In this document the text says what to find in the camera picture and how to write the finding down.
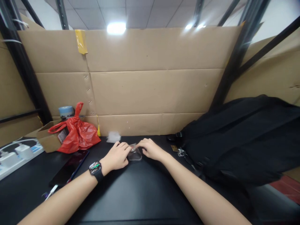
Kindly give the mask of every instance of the cardboard box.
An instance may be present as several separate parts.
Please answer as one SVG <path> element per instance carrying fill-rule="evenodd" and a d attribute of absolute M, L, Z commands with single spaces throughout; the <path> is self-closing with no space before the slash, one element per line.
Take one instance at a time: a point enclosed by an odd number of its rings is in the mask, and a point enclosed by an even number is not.
<path fill-rule="evenodd" d="M 37 139 L 40 142 L 40 144 L 43 146 L 45 152 L 50 153 L 58 150 L 64 139 L 66 138 L 67 134 L 67 128 L 63 129 L 61 132 L 57 132 L 54 134 L 49 134 L 48 130 L 58 124 L 61 120 L 55 120 L 47 123 L 45 126 L 43 126 L 41 129 L 37 131 Z"/>

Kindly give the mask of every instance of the smartwatch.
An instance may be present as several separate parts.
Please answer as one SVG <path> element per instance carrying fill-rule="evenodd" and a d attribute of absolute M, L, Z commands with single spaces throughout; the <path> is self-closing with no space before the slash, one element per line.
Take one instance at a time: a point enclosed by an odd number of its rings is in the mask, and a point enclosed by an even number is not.
<path fill-rule="evenodd" d="M 102 168 L 102 166 L 99 161 L 94 162 L 88 168 L 91 175 L 93 175 L 97 179 L 98 183 L 103 179 L 103 174 L 102 174 L 101 168 Z"/>

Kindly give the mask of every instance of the small tan card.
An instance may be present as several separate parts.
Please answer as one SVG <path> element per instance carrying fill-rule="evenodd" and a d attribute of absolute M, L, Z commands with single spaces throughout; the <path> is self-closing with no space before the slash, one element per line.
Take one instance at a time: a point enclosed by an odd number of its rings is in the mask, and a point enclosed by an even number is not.
<path fill-rule="evenodd" d="M 171 145 L 173 152 L 178 152 L 178 148 L 176 147 L 176 145 Z"/>

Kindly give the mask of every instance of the red floor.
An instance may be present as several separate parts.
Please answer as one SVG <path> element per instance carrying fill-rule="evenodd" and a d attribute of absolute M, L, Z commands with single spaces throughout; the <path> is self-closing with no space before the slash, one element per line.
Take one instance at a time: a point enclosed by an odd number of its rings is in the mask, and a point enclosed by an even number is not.
<path fill-rule="evenodd" d="M 270 185 L 286 195 L 289 199 L 300 204 L 300 183 L 294 179 L 283 176 L 279 181 L 273 182 Z"/>

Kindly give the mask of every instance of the desk surface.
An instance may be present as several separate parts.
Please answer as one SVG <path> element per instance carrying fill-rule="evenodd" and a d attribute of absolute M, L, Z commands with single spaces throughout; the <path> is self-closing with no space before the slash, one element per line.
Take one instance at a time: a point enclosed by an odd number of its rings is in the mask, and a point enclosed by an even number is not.
<path fill-rule="evenodd" d="M 145 137 L 122 137 L 121 141 L 133 144 L 143 138 Z M 147 138 L 151 138 L 180 163 L 191 171 L 193 170 L 183 158 L 172 152 L 165 136 L 147 136 Z M 103 158 L 110 150 L 112 144 L 106 143 L 104 137 L 101 139 L 100 143 L 89 149 L 90 154 L 76 176 L 86 171 L 90 164 Z M 1 223 L 17 224 L 42 203 L 44 200 L 42 194 L 51 189 L 48 186 L 49 181 L 69 158 L 70 155 L 60 152 L 49 154 L 44 152 L 1 180 Z M 249 214 L 251 210 L 242 192 L 221 187 L 210 180 L 206 180 L 206 182 L 255 224 L 256 218 Z M 109 173 L 68 222 L 68 224 L 87 223 L 89 225 L 202 224 L 165 167 L 145 156 L 142 161 L 130 162 L 126 168 Z"/>

